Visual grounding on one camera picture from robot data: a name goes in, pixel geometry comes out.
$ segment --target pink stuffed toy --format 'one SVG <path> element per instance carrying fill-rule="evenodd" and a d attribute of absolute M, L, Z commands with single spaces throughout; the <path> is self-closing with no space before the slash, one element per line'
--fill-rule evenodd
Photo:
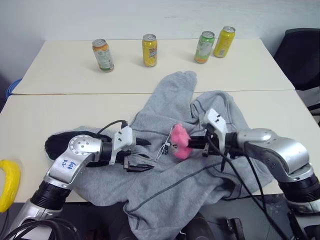
<path fill-rule="evenodd" d="M 192 152 L 192 148 L 188 147 L 190 139 L 181 123 L 174 125 L 171 132 L 171 148 L 178 159 L 185 160 L 189 157 Z"/>

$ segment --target yellow banana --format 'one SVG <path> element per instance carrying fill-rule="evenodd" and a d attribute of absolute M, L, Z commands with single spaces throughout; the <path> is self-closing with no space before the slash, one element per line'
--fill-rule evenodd
<path fill-rule="evenodd" d="M 4 213 L 15 200 L 21 173 L 16 162 L 6 159 L 0 160 L 0 169 L 5 173 L 4 188 L 0 197 L 0 213 Z"/>

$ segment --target table surface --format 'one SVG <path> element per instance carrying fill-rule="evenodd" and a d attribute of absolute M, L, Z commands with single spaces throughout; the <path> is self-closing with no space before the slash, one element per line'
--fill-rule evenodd
<path fill-rule="evenodd" d="M 251 128 L 269 128 L 280 136 L 301 142 L 309 151 L 315 173 L 320 176 L 320 128 L 294 90 L 229 94 Z M 0 159 L 20 164 L 22 174 L 15 202 L 30 198 L 51 166 L 44 150 L 50 135 L 81 125 L 100 128 L 118 119 L 131 121 L 149 97 L 150 94 L 10 96 L 0 114 Z M 88 109 L 94 114 L 84 114 Z M 274 181 L 264 187 L 264 192 L 276 194 L 281 190 Z M 73 191 L 67 201 L 83 199 Z"/>
<path fill-rule="evenodd" d="M 195 92 L 211 90 L 293 90 L 260 39 L 235 39 L 225 58 L 194 61 L 197 39 L 158 40 L 158 63 L 146 67 L 141 40 L 108 40 L 112 72 L 98 68 L 91 41 L 46 41 L 14 94 L 153 93 L 159 81 L 177 71 L 197 73 Z"/>

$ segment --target black cable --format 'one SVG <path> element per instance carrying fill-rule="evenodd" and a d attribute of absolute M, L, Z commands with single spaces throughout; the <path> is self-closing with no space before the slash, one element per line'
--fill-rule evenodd
<path fill-rule="evenodd" d="M 237 176 L 237 178 L 239 179 L 240 183 L 243 185 L 243 187 L 245 188 L 245 190 L 248 192 L 248 194 L 250 195 L 250 197 L 252 198 L 252 200 L 254 201 L 254 203 L 262 210 L 262 212 L 264 213 L 266 219 L 269 221 L 270 225 L 274 228 L 274 230 L 279 234 L 279 236 L 284 239 L 284 240 L 288 240 L 287 236 L 285 235 L 285 233 L 281 230 L 281 228 L 275 223 L 275 221 L 270 217 L 270 215 L 268 214 L 267 211 L 265 211 L 265 209 L 259 204 L 259 202 L 257 201 L 257 199 L 252 195 L 252 193 L 250 192 L 249 188 L 247 187 L 247 185 L 245 184 L 244 180 L 241 178 L 241 176 L 239 175 L 238 171 L 236 170 L 235 166 L 233 165 L 232 161 L 226 157 L 222 152 L 220 152 L 220 150 L 215 146 L 215 144 L 212 142 L 210 136 L 207 136 L 207 140 L 208 143 L 210 145 L 210 147 L 212 147 L 217 153 L 219 153 L 219 155 L 221 157 L 224 158 L 224 160 L 230 165 L 230 167 L 232 168 L 232 170 L 234 171 L 235 175 Z"/>
<path fill-rule="evenodd" d="M 127 121 L 125 120 L 117 120 L 117 121 L 113 121 L 111 123 L 109 123 L 108 125 L 104 126 L 103 128 L 101 128 L 96 134 L 99 135 L 100 133 L 102 133 L 105 129 L 107 129 L 108 127 L 110 127 L 113 124 L 117 124 L 117 123 L 122 123 L 121 128 L 124 128 L 126 126 L 128 126 Z"/>
<path fill-rule="evenodd" d="M 39 227 L 39 226 L 48 226 L 51 228 L 52 233 L 51 235 L 53 235 L 54 239 L 58 240 L 58 239 L 62 239 L 62 238 L 58 238 L 59 235 L 61 235 L 62 237 L 62 227 L 65 228 L 67 231 L 69 231 L 74 240 L 81 240 L 81 236 L 79 231 L 77 230 L 77 228 L 69 221 L 64 220 L 62 218 L 51 218 L 51 219 L 47 219 L 47 220 L 36 220 L 36 221 L 32 221 L 26 224 L 23 224 L 21 227 L 22 229 L 20 231 L 23 230 L 23 232 L 21 232 L 18 236 L 16 236 L 14 238 L 14 240 L 22 240 L 22 237 L 24 235 L 26 235 L 27 233 L 29 233 L 30 231 L 32 231 L 34 228 Z M 17 233 L 14 233 L 15 231 L 12 231 L 10 233 L 10 235 L 12 235 L 11 237 L 13 237 L 14 235 L 16 235 Z"/>
<path fill-rule="evenodd" d="M 14 229 L 12 232 L 10 232 L 3 240 L 9 240 L 12 237 L 14 237 L 17 233 L 23 231 L 23 230 L 27 230 L 27 229 L 34 229 L 35 227 L 39 227 L 39 226 L 46 226 L 52 229 L 52 231 L 55 234 L 55 240 L 63 240 L 63 235 L 61 232 L 61 229 L 59 229 L 59 225 L 54 222 L 54 221 L 50 221 L 50 220 L 37 220 L 37 221 L 31 221 L 31 222 L 27 222 L 19 227 L 17 227 L 16 229 Z"/>
<path fill-rule="evenodd" d="M 251 170 L 253 172 L 253 175 L 255 177 L 255 180 L 256 182 L 258 183 L 258 186 L 259 186 L 259 190 L 260 190 L 260 194 L 261 194 L 261 200 L 262 200 L 262 206 L 263 206 L 263 209 L 265 211 L 267 211 L 267 206 L 266 206 L 266 200 L 265 200 L 265 194 L 264 194 L 264 191 L 262 189 L 262 186 L 261 186 L 261 182 L 259 180 L 259 177 L 257 175 L 257 172 L 254 168 L 254 165 L 252 164 L 252 161 L 251 159 L 249 158 L 249 156 L 247 154 L 244 154 L 245 158 L 247 159 L 248 163 L 250 164 L 250 167 L 251 167 Z"/>
<path fill-rule="evenodd" d="M 58 224 L 61 224 L 65 228 L 69 229 L 72 232 L 72 235 L 74 236 L 74 240 L 80 240 L 81 236 L 78 231 L 78 229 L 69 221 L 62 219 L 62 218 L 51 218 L 51 221 L 57 222 Z"/>
<path fill-rule="evenodd" d="M 241 196 L 241 197 L 234 197 L 234 198 L 223 198 L 223 201 L 227 201 L 227 202 L 230 202 L 230 201 L 233 201 L 233 200 L 238 200 L 238 199 L 250 199 L 250 195 L 248 196 Z"/>
<path fill-rule="evenodd" d="M 6 215 L 5 215 L 3 226 L 2 226 L 2 229 L 1 229 L 1 232 L 0 232 L 0 238 L 1 238 L 2 234 L 7 229 L 8 219 L 9 219 L 9 209 L 6 210 Z"/>

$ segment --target soda can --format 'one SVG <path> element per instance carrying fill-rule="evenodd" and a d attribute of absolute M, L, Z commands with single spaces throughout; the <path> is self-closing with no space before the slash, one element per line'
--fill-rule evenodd
<path fill-rule="evenodd" d="M 92 42 L 92 49 L 99 68 L 104 72 L 111 72 L 115 65 L 110 54 L 110 48 L 104 39 L 96 39 Z"/>
<path fill-rule="evenodd" d="M 143 63 L 147 67 L 157 64 L 157 39 L 154 34 L 146 34 L 142 39 Z"/>
<path fill-rule="evenodd" d="M 215 34 L 212 31 L 204 31 L 201 34 L 194 56 L 194 60 L 197 63 L 204 64 L 208 61 L 214 41 Z"/>
<path fill-rule="evenodd" d="M 221 30 L 219 39 L 216 42 L 216 45 L 213 51 L 213 54 L 217 58 L 224 58 L 227 55 L 235 35 L 236 35 L 236 30 L 232 26 L 225 26 Z"/>

